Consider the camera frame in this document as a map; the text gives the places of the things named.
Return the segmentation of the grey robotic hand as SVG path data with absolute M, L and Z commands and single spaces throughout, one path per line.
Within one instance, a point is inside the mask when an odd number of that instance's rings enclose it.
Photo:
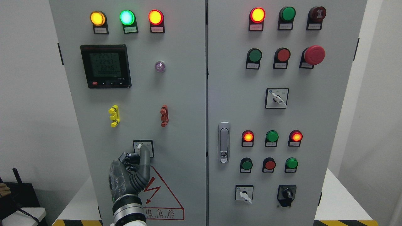
M 110 165 L 109 183 L 113 202 L 127 194 L 137 195 L 148 185 L 151 153 L 146 146 L 141 146 L 139 150 L 139 153 L 122 153 Z

